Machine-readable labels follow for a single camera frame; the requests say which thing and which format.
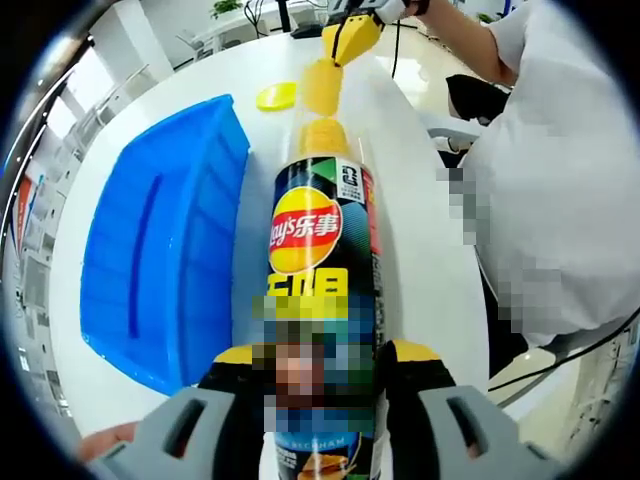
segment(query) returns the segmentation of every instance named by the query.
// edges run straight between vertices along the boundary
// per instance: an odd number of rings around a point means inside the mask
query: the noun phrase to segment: pixelated area
[[[372,428],[373,308],[358,296],[254,298],[264,342],[253,368],[273,372],[265,431]]]
[[[489,262],[493,268],[483,269],[483,274],[497,300],[498,320],[509,321],[513,333],[543,336],[545,332],[562,333],[558,325],[558,319],[563,317],[560,305],[564,302],[565,310],[569,308],[566,300],[573,294],[563,286],[560,268],[540,257],[528,258],[521,253],[516,259],[501,253],[508,249],[500,245],[491,232],[492,227],[497,228],[490,215],[487,186],[492,184],[491,179],[479,178],[479,175],[486,173],[470,168],[440,168],[436,178],[448,182],[450,213],[452,218],[462,219],[463,243],[475,246],[479,258],[493,259]],[[500,238],[508,236],[508,225],[499,227]],[[576,311],[574,315],[580,316],[581,312]]]

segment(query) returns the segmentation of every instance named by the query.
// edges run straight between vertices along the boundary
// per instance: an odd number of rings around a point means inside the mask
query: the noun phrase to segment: blue plastic tray
[[[231,260],[249,142],[230,95],[194,105],[127,145],[84,256],[84,340],[165,394],[231,346]]]

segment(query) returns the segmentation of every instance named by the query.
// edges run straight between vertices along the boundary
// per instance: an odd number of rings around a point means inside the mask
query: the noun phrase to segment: white round table
[[[264,295],[273,181],[293,110],[263,113],[256,95],[296,81],[322,54],[320,39],[277,35],[223,51],[171,76],[129,105],[97,136],[69,192],[53,252],[49,312],[64,394],[83,435],[138,420],[166,397],[120,373],[80,335],[80,278],[94,210],[122,148],[190,105],[232,94],[251,143],[234,250],[234,343],[255,339],[251,298]],[[345,70],[341,116],[366,133],[382,201],[379,223],[389,338],[440,353],[459,384],[486,391],[488,339],[475,253],[452,214],[441,162],[402,92],[367,54]]]

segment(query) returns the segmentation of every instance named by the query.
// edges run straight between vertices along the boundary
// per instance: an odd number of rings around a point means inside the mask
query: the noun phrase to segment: white shirt
[[[640,306],[640,149],[624,96],[571,17],[533,0],[489,28],[519,76],[465,158],[465,217],[512,330],[545,345]]]

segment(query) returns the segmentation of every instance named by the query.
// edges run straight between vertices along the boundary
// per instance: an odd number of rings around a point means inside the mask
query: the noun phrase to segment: yellow plastic cap
[[[333,118],[318,118],[300,130],[300,155],[317,153],[349,157],[349,143],[340,122]]]
[[[276,83],[262,90],[256,98],[256,107],[263,112],[276,112],[293,107],[296,102],[296,84]]]
[[[303,76],[302,102],[314,113],[324,117],[335,115],[342,90],[342,67],[330,58],[309,65]]]

